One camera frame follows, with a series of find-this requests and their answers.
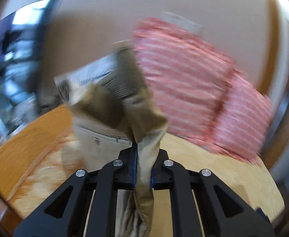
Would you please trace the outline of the beige khaki pants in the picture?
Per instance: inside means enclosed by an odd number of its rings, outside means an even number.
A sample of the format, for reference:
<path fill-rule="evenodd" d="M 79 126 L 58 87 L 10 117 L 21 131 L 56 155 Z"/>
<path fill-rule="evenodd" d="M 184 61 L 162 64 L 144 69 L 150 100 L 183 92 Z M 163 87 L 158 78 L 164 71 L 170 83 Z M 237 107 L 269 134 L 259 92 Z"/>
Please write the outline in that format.
<path fill-rule="evenodd" d="M 135 186 L 119 198 L 116 236 L 148 236 L 153 220 L 151 170 L 167 119 L 152 100 L 130 41 L 78 70 L 54 79 L 62 101 L 93 132 L 137 144 Z"/>

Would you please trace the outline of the orange yellow patterned bedspread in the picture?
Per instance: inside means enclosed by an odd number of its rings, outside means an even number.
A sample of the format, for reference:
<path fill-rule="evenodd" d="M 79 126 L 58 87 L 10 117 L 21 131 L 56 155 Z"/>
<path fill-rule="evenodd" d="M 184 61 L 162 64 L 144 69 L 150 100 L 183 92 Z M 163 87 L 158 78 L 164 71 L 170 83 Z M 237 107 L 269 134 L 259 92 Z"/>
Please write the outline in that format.
<path fill-rule="evenodd" d="M 0 194 L 26 218 L 76 170 L 92 171 L 92 155 L 83 151 L 72 115 L 60 106 L 26 126 L 0 147 Z M 161 148 L 170 159 L 195 172 L 208 168 L 253 209 L 275 220 L 283 197 L 264 163 L 249 164 L 208 152 L 180 137 L 165 134 Z"/>

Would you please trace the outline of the pink polka dot lower pillow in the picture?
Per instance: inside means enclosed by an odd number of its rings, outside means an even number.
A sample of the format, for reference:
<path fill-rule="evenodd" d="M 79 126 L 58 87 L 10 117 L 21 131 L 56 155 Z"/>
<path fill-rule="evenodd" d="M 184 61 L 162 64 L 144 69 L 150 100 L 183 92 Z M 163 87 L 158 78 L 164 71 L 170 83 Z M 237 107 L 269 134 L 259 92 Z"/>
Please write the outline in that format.
<path fill-rule="evenodd" d="M 242 75 L 233 73 L 202 147 L 256 163 L 272 119 L 272 103 Z"/>

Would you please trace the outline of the pink polka dot pillow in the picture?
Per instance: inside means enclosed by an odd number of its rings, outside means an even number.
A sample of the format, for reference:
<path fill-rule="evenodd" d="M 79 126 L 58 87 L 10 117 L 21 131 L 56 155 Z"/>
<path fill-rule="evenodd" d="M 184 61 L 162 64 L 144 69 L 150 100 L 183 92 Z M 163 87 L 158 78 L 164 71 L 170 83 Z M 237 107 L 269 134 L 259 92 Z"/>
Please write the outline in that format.
<path fill-rule="evenodd" d="M 272 103 L 242 75 L 233 73 L 202 147 L 256 163 L 272 119 Z"/>
<path fill-rule="evenodd" d="M 134 48 L 168 132 L 198 144 L 209 138 L 236 63 L 198 36 L 158 18 L 144 18 Z"/>

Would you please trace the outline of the pink polka dot upper pillow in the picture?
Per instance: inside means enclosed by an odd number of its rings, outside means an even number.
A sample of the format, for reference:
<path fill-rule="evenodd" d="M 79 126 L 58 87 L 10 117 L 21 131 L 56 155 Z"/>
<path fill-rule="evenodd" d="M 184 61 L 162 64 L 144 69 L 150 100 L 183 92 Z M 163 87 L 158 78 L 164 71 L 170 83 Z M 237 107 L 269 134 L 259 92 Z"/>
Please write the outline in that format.
<path fill-rule="evenodd" d="M 134 48 L 168 132 L 198 144 L 209 138 L 236 63 L 198 36 L 158 18 L 144 18 Z"/>

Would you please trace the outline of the large black television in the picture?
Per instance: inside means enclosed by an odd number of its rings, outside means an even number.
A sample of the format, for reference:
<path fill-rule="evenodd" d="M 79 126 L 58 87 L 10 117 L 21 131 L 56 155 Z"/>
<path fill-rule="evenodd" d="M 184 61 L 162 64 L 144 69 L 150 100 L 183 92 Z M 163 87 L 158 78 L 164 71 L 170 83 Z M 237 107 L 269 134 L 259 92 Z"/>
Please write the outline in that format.
<path fill-rule="evenodd" d="M 60 0 L 38 0 L 0 21 L 0 138 L 8 139 L 39 114 L 44 39 Z"/>

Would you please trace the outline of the white wall power outlets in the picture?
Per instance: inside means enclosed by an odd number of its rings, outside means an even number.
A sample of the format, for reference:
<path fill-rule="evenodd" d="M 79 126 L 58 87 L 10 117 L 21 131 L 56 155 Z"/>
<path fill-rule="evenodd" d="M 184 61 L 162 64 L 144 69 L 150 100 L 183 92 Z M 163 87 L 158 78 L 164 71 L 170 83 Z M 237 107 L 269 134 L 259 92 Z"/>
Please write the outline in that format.
<path fill-rule="evenodd" d="M 175 24 L 177 27 L 194 35 L 199 35 L 203 29 L 202 25 L 171 12 L 163 11 L 160 14 L 160 19 L 167 23 Z"/>

